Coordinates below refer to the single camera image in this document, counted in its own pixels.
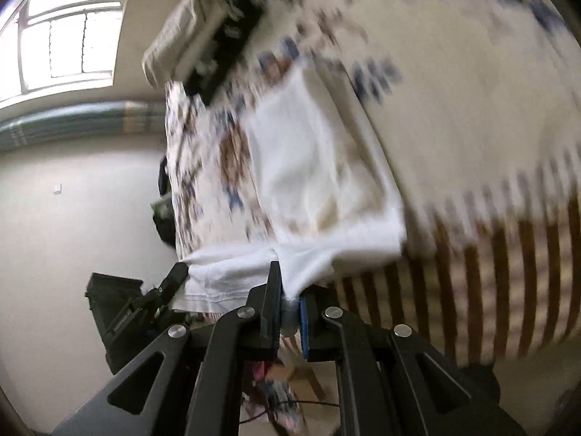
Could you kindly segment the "folded beige garment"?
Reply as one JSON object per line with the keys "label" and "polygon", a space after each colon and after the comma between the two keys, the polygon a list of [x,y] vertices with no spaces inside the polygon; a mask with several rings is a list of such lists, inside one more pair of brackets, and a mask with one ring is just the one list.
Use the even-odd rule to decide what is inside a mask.
{"label": "folded beige garment", "polygon": [[234,14],[232,0],[180,0],[144,53],[149,85],[186,82],[220,26]]}

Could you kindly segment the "white t-shirt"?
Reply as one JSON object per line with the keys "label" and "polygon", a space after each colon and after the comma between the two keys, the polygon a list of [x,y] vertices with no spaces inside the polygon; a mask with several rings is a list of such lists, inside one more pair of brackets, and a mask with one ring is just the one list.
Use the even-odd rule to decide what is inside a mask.
{"label": "white t-shirt", "polygon": [[224,313],[281,269],[284,296],[398,259],[403,204],[346,73],[299,60],[243,121],[268,240],[206,246],[186,257],[179,311]]}

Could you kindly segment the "window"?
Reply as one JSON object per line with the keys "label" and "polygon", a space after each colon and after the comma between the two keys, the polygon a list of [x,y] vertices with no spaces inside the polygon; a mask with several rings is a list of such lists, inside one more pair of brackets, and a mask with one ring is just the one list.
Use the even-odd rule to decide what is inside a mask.
{"label": "window", "polygon": [[1,32],[1,107],[113,85],[126,0],[27,0]]}

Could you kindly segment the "floral checked fleece blanket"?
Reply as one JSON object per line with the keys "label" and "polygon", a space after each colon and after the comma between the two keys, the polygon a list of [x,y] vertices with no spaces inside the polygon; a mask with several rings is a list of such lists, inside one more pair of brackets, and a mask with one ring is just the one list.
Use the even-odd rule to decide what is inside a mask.
{"label": "floral checked fleece blanket", "polygon": [[213,104],[166,90],[179,258],[273,235],[240,117],[299,56],[344,69],[405,205],[401,259],[329,279],[365,322],[459,364],[580,333],[580,22],[558,0],[254,0]]}

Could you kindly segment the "folded black garment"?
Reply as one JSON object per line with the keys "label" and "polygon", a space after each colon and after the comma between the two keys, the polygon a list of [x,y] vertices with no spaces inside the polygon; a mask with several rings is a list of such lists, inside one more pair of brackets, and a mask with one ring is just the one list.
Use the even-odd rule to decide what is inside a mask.
{"label": "folded black garment", "polygon": [[212,101],[263,14],[263,8],[252,0],[231,0],[231,10],[183,83],[187,97],[199,96],[205,105]]}

